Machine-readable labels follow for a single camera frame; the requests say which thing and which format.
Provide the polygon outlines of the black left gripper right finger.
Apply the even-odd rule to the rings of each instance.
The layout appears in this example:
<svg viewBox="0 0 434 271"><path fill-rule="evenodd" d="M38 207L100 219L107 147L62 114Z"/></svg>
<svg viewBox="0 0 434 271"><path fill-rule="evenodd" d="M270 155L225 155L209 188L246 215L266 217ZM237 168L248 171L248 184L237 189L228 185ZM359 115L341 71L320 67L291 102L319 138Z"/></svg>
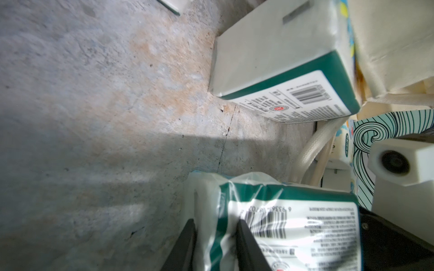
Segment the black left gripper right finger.
<svg viewBox="0 0 434 271"><path fill-rule="evenodd" d="M240 271L271 271L270 265L245 220L238 221L235 237Z"/></svg>

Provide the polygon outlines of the green blue tissue pack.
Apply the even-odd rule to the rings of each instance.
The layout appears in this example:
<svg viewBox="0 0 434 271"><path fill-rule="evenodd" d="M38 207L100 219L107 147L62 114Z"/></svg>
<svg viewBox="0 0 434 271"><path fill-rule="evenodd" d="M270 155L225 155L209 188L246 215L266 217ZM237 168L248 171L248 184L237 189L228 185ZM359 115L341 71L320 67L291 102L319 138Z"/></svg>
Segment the green blue tissue pack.
<svg viewBox="0 0 434 271"><path fill-rule="evenodd" d="M209 92L298 124L348 117L356 95L347 1L266 1L217 37Z"/></svg>

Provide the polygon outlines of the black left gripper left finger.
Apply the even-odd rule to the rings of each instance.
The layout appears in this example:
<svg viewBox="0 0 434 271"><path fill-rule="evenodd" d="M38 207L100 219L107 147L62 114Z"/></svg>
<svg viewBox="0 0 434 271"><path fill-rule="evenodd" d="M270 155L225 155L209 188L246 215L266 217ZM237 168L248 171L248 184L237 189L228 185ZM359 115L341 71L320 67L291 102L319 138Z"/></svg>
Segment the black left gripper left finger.
<svg viewBox="0 0 434 271"><path fill-rule="evenodd" d="M192 271L196 239L196 225L193 219L189 219L160 270Z"/></svg>

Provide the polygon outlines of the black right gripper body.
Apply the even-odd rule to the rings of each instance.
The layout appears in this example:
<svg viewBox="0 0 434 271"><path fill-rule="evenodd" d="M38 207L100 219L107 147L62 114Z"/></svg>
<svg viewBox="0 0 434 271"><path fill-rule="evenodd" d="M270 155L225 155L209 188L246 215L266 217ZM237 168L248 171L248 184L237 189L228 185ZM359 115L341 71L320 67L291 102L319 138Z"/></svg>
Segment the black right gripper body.
<svg viewBox="0 0 434 271"><path fill-rule="evenodd" d="M434 246L359 207L364 271L432 271Z"/></svg>

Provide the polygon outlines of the green barcode tissue pack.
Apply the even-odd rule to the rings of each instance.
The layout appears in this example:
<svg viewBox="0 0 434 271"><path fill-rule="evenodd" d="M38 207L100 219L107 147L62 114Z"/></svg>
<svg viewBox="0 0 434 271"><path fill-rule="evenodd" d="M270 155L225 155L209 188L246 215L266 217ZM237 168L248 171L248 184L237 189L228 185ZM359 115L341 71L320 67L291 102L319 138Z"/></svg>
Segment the green barcode tissue pack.
<svg viewBox="0 0 434 271"><path fill-rule="evenodd" d="M360 271L354 194L282 184L262 172L191 172L182 220L193 219L196 271L236 271L236 225L244 220L274 271Z"/></svg>

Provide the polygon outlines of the floral canvas tote bag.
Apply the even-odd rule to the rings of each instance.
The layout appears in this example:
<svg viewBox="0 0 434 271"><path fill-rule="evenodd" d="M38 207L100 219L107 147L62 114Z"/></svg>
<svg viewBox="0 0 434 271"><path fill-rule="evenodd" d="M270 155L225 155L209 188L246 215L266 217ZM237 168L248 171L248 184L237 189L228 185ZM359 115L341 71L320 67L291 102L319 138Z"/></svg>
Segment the floral canvas tote bag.
<svg viewBox="0 0 434 271"><path fill-rule="evenodd" d="M432 1L281 1L276 8L288 46L290 69L278 89L297 101L304 121L326 120L302 149L290 182L307 169L346 118L359 109L354 93L360 69L380 103L433 105L431 94L399 90L434 75ZM298 100L300 95L307 102Z"/></svg>

